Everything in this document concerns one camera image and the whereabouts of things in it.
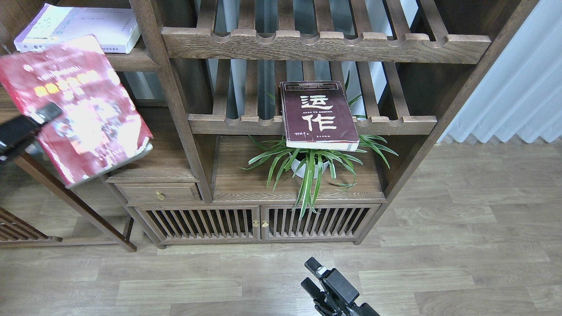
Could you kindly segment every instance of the brass knob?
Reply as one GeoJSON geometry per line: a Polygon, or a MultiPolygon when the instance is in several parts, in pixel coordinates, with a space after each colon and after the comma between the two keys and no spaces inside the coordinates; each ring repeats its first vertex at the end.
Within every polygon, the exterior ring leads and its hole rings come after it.
{"type": "Polygon", "coordinates": [[[166,196],[162,194],[162,192],[160,191],[156,191],[156,198],[159,199],[160,201],[163,201],[166,196]]]}

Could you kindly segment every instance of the potted plant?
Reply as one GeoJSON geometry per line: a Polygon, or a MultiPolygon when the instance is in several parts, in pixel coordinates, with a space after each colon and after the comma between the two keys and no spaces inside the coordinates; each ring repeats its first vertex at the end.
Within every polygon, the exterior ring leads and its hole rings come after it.
{"type": "MultiPolygon", "coordinates": [[[[303,217],[306,209],[308,208],[310,208],[311,211],[316,212],[314,205],[320,192],[322,173],[324,170],[330,170],[330,176],[332,179],[336,179],[337,164],[342,165],[345,169],[351,172],[354,175],[353,183],[337,184],[342,187],[342,191],[346,191],[355,185],[355,178],[357,174],[353,163],[356,162],[361,165],[363,164],[360,159],[348,154],[345,151],[287,147],[285,137],[273,141],[262,142],[258,142],[251,136],[250,139],[264,152],[248,161],[248,165],[251,165],[250,167],[241,169],[251,170],[272,159],[266,186],[269,187],[273,181],[273,191],[275,191],[281,175],[284,172],[291,170],[292,166],[296,165],[296,167],[292,170],[293,177],[295,177],[297,173],[303,173],[302,183],[300,189],[298,190],[297,199],[293,207],[293,210],[295,210],[300,205],[300,217],[303,217]]],[[[383,152],[389,152],[394,155],[398,154],[387,146],[378,143],[378,141],[386,143],[386,140],[380,136],[359,136],[359,146],[371,148],[382,158],[386,166],[390,168],[383,152]]],[[[366,153],[367,151],[357,149],[355,152],[366,153]]]]}

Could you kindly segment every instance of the shelf rail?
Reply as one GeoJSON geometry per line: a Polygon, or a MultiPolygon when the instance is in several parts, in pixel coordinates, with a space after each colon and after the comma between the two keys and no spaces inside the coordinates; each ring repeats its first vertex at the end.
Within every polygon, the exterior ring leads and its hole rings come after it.
{"type": "MultiPolygon", "coordinates": [[[[366,119],[354,118],[357,131],[360,134],[376,135],[427,135],[437,124],[433,115],[411,115],[406,104],[400,78],[393,62],[383,63],[387,78],[388,93],[391,96],[392,106],[388,116],[380,114],[379,105],[375,96],[375,89],[371,79],[371,72],[367,62],[356,62],[359,75],[360,88],[363,98],[366,119]]],[[[344,82],[341,62],[329,63],[332,80],[344,82]]],[[[258,62],[248,60],[246,63],[246,103],[244,113],[237,118],[227,115],[227,100],[230,84],[230,60],[219,60],[216,87],[214,93],[214,108],[212,114],[189,114],[188,120],[194,134],[224,134],[224,135],[284,135],[283,117],[279,92],[276,92],[275,115],[265,118],[260,114],[258,107],[258,62]]],[[[315,80],[313,61],[303,61],[303,78],[315,80]]],[[[276,87],[287,80],[287,63],[274,62],[276,87]]]]}
{"type": "Polygon", "coordinates": [[[449,34],[434,0],[418,0],[428,34],[412,33],[400,0],[382,0],[392,36],[373,32],[364,1],[350,0],[355,36],[334,31],[327,1],[314,1],[316,34],[295,30],[293,4],[278,0],[278,30],[256,30],[255,4],[242,0],[238,28],[215,30],[218,0],[202,0],[196,28],[164,27],[170,57],[248,60],[389,61],[476,64],[491,43],[484,35],[449,34]]]}

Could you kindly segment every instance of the white curtain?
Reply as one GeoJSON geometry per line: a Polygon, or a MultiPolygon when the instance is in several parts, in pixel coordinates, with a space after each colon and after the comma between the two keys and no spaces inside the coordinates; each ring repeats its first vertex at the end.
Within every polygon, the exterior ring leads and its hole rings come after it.
{"type": "Polygon", "coordinates": [[[561,0],[541,0],[439,139],[562,136],[561,0]]]}

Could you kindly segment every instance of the wooden cabinet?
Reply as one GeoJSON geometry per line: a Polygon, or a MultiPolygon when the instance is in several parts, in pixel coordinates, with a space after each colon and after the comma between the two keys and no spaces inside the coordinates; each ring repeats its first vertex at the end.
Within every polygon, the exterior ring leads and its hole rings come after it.
{"type": "MultiPolygon", "coordinates": [[[[216,27],[218,0],[202,0],[200,7],[195,0],[61,1],[130,5],[137,16],[142,41],[132,54],[109,57],[116,70],[155,71],[167,107],[140,109],[155,134],[153,152],[109,181],[158,236],[157,243],[360,243],[538,0],[418,0],[412,27],[399,0],[382,0],[390,36],[373,32],[364,1],[349,1],[353,34],[335,31],[328,1],[309,2],[316,26],[312,34],[295,27],[292,0],[271,2],[278,15],[274,33],[258,30],[252,0],[241,0],[237,27],[227,33],[216,27]],[[210,58],[218,59],[214,85],[210,58]],[[241,111],[229,99],[233,59],[246,60],[241,111]],[[399,153],[389,157],[391,169],[375,155],[363,154],[356,186],[341,192],[324,177],[320,213],[296,219],[288,210],[298,180],[285,175],[272,192],[265,187],[266,168],[237,169],[259,152],[246,135],[284,134],[279,102],[263,108],[261,60],[272,61],[273,75],[267,80],[276,84],[287,80],[289,60],[301,61],[304,80],[316,79],[315,61],[328,61],[331,79],[342,82],[342,62],[353,61],[366,116],[355,120],[357,130],[385,136],[399,153]],[[373,86],[371,77],[369,62],[375,61],[382,62],[386,79],[380,87],[373,86]],[[383,91],[379,101],[375,90],[383,91]],[[253,226],[255,220],[259,227],[253,226]],[[268,227],[262,227],[264,221],[268,227]]],[[[42,1],[23,3],[32,12],[42,1]]],[[[0,38],[16,34],[32,17],[20,16],[0,38]]],[[[348,176],[340,172],[338,181],[349,182],[348,176]]]]}

